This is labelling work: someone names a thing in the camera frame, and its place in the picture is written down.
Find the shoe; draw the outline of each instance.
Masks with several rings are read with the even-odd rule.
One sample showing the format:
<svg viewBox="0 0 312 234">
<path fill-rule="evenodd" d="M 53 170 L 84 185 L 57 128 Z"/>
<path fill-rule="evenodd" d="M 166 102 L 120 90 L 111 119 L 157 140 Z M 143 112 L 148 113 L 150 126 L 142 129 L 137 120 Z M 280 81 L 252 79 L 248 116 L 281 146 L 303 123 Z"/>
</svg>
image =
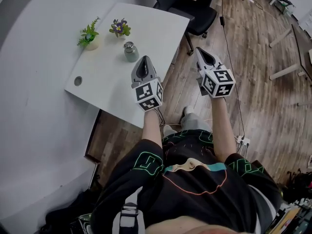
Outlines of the shoe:
<svg viewBox="0 0 312 234">
<path fill-rule="evenodd" d="M 184 115 L 188 115 L 190 113 L 194 113 L 194 107 L 192 106 L 187 106 L 184 108 Z"/>
<path fill-rule="evenodd" d="M 165 134 L 165 132 L 168 131 L 168 130 L 173 130 L 173 129 L 169 125 L 164 125 L 164 128 L 162 129 L 163 134 Z"/>
</svg>

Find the black t-shirt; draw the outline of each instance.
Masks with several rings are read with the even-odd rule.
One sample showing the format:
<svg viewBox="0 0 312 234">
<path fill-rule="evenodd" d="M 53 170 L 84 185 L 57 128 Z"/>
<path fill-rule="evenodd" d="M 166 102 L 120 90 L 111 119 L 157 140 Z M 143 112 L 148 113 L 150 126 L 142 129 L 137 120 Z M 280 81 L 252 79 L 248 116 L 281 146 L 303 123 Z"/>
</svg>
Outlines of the black t-shirt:
<svg viewBox="0 0 312 234">
<path fill-rule="evenodd" d="M 111 233 L 125 199 L 143 186 L 138 208 L 145 227 L 190 216 L 237 232 L 264 233 L 281 196 L 258 162 L 239 154 L 214 156 L 212 134 L 187 130 L 163 139 L 163 149 L 141 140 L 114 168 L 92 213 L 94 234 Z"/>
</svg>

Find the black chair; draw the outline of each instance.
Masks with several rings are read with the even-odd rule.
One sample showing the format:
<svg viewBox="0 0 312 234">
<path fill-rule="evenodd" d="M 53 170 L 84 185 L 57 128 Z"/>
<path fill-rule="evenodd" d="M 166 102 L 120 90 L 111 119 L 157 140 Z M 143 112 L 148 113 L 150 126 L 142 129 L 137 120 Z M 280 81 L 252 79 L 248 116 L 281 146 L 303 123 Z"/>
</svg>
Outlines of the black chair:
<svg viewBox="0 0 312 234">
<path fill-rule="evenodd" d="M 207 30 L 214 22 L 216 11 L 210 7 L 212 0 L 157 0 L 154 8 L 169 11 L 190 19 L 189 25 L 184 33 L 190 46 L 189 56 L 193 54 L 194 47 L 190 35 L 207 37 Z"/>
</svg>

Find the floor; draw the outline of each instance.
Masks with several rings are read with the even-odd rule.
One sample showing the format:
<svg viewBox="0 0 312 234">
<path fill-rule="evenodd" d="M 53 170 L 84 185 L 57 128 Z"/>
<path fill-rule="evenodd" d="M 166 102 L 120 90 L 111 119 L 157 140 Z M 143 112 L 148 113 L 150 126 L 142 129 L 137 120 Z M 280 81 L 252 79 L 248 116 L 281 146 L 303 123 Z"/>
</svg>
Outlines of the floor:
<svg viewBox="0 0 312 234">
<path fill-rule="evenodd" d="M 268 44 L 294 22 L 269 6 L 270 0 L 255 0 L 263 10 L 245 0 L 224 0 L 225 32 L 229 44 L 241 104 L 245 136 L 251 140 L 247 159 L 258 159 L 276 182 L 285 182 L 287 171 L 306 170 L 312 154 L 312 107 L 297 107 L 299 101 L 311 98 L 309 81 L 288 74 L 274 81 L 269 75 L 298 61 L 294 36 L 291 34 L 273 49 Z M 222 13 L 222 0 L 212 7 Z M 230 68 L 229 55 L 219 19 L 208 30 L 208 37 L 192 37 L 193 45 L 219 55 Z M 194 55 L 186 55 L 183 38 L 175 65 L 171 65 L 163 82 L 164 103 L 161 111 L 166 124 L 178 124 L 182 110 L 192 105 L 202 119 L 212 124 L 211 102 L 202 97 Z M 236 93 L 226 99 L 236 136 L 243 135 Z M 116 163 L 141 138 L 142 130 L 106 112 L 101 112 L 88 154 L 101 160 L 98 173 L 105 184 Z"/>
</svg>

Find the person's arm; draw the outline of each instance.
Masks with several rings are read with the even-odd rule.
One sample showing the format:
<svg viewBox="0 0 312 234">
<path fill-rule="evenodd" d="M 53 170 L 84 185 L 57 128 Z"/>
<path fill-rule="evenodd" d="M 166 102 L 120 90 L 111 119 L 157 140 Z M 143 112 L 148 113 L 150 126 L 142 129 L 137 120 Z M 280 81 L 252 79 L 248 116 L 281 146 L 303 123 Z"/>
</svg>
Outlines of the person's arm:
<svg viewBox="0 0 312 234">
<path fill-rule="evenodd" d="M 212 98 L 214 153 L 221 162 L 236 153 L 235 138 L 224 98 Z"/>
<path fill-rule="evenodd" d="M 142 139 L 148 139 L 162 148 L 158 114 L 154 110 L 144 115 Z"/>
</svg>

